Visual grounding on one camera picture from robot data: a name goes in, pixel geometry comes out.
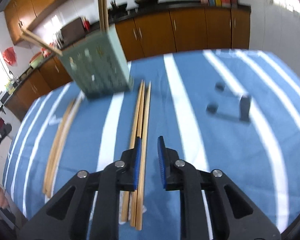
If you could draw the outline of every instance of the kitchen counter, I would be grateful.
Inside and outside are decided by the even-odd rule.
[[[147,14],[151,14],[151,13],[156,13],[156,12],[162,12],[162,11],[167,11],[167,10],[172,10],[172,9],[179,9],[179,8],[216,8],[216,6],[207,6],[207,5],[203,5],[200,3],[200,0],[175,0],[175,1],[167,1],[167,2],[162,2],[162,3],[158,3],[158,4],[154,4],[151,6],[147,6],[144,8],[139,8],[139,7],[135,7],[132,9],[127,10],[128,14],[121,16],[121,17],[109,17],[109,24],[115,24],[118,23],[120,21],[124,21],[127,19],[131,19],[134,17],[139,17],[139,16],[143,16],[143,15],[147,15]],[[218,8],[224,8],[224,9],[229,9],[229,8],[238,8],[241,10],[245,10],[245,11],[249,11],[251,12],[251,6],[248,5],[242,5],[242,4],[238,4],[237,6],[233,6],[233,7],[218,7]],[[72,42],[71,44],[65,44],[61,49],[66,49],[67,47],[73,45],[74,43],[84,39],[87,35],[93,33],[94,31],[97,31],[100,29],[100,23],[99,21],[94,22],[90,25],[90,30],[85,32],[85,34],[80,37],[78,40]],[[55,53],[51,53],[47,58],[45,58],[42,62],[39,63],[39,65],[35,68],[35,69],[39,69],[41,66],[43,66],[48,60],[50,60],[51,58],[53,58],[55,56]],[[16,87],[16,90],[14,92],[16,92],[18,90],[18,88],[21,87],[21,85],[25,82],[25,80],[27,80],[29,77],[31,76],[31,73],[20,82],[20,84]],[[3,104],[7,103],[9,101],[9,99],[12,97],[13,93],[7,97],[7,99],[2,102]]]

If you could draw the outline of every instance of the chopstick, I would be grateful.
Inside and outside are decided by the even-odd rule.
[[[107,32],[109,30],[107,0],[103,0],[103,21],[105,23],[105,31]]]
[[[107,0],[98,0],[99,22],[101,32],[109,30]]]
[[[105,31],[105,22],[103,19],[103,0],[98,0],[100,30]]]
[[[48,183],[50,182],[51,178],[51,170],[52,170],[52,164],[54,159],[56,158],[56,151],[58,149],[58,145],[59,145],[59,141],[60,141],[60,136],[62,134],[63,128],[66,124],[66,120],[68,119],[68,116],[70,114],[70,111],[72,109],[74,105],[74,100],[72,100],[70,102],[70,104],[68,105],[66,112],[64,113],[63,117],[62,117],[62,121],[58,127],[57,133],[54,137],[52,146],[51,146],[51,150],[50,150],[50,154],[49,154],[49,158],[48,158],[48,162],[47,162],[47,166],[46,166],[46,171],[44,174],[44,181],[43,181],[43,188],[42,188],[42,193],[47,194],[47,186]]]
[[[54,179],[54,176],[56,173],[57,165],[60,160],[63,148],[65,146],[66,139],[67,139],[67,136],[69,133],[69,129],[74,120],[74,117],[76,116],[76,114],[79,110],[79,106],[80,106],[82,100],[83,100],[83,97],[80,97],[80,96],[76,99],[74,106],[71,108],[71,111],[66,119],[65,125],[61,131],[58,148],[55,153],[55,158],[52,160],[52,165],[51,165],[51,170],[50,170],[51,172],[50,172],[50,176],[48,177],[47,185],[46,185],[46,193],[45,194],[47,195],[48,198],[51,198],[52,184],[53,184],[53,179]]]
[[[145,83],[142,84],[141,90],[141,100],[140,100],[140,108],[139,108],[139,117],[138,117],[138,128],[137,128],[137,137],[141,138],[142,135],[142,121],[143,121],[143,107],[145,102]],[[132,227],[136,226],[136,211],[137,211],[137,190],[131,193],[132,200],[131,200],[131,218],[130,218],[130,225]]]
[[[139,117],[139,109],[140,109],[140,101],[141,101],[141,92],[142,92],[142,87],[143,87],[143,81],[141,81],[140,88],[139,88],[139,93],[138,93],[138,98],[137,98],[137,103],[136,103],[136,108],[134,111],[134,118],[133,118],[133,125],[132,125],[132,130],[131,130],[131,137],[130,137],[130,146],[129,149],[134,148],[134,144],[136,141],[136,135],[137,135],[137,126],[138,126],[138,117]],[[122,208],[121,208],[121,221],[122,222],[127,222],[128,221],[128,211],[129,211],[129,198],[130,198],[130,192],[125,191],[123,193],[123,200],[122,200]]]
[[[31,31],[28,31],[22,27],[20,27],[21,31],[23,32],[21,35],[21,38],[25,41],[29,41],[35,45],[42,46],[46,49],[52,50],[54,53],[62,56],[62,51],[60,49],[56,49],[50,45],[48,45],[44,40],[42,40],[39,36],[35,35]]]
[[[151,82],[148,86],[145,112],[143,117],[143,131],[142,131],[142,143],[141,143],[141,161],[140,161],[140,173],[139,173],[139,184],[137,193],[137,212],[136,212],[136,229],[142,229],[142,215],[143,215],[143,197],[145,187],[145,172],[146,172],[146,148],[147,148],[147,136],[148,136],[148,120],[149,120],[149,109],[150,109],[150,92]]]

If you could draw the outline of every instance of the white wall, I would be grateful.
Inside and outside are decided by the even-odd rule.
[[[3,53],[5,49],[13,47],[14,52],[17,55],[17,63],[14,66],[8,66],[14,75],[20,76],[29,67],[29,61],[34,55],[30,45],[26,41],[18,43],[16,46],[13,45],[7,23],[4,17],[4,12],[0,13],[0,51]]]
[[[250,49],[271,51],[300,77],[300,16],[270,0],[239,0],[251,5]]]

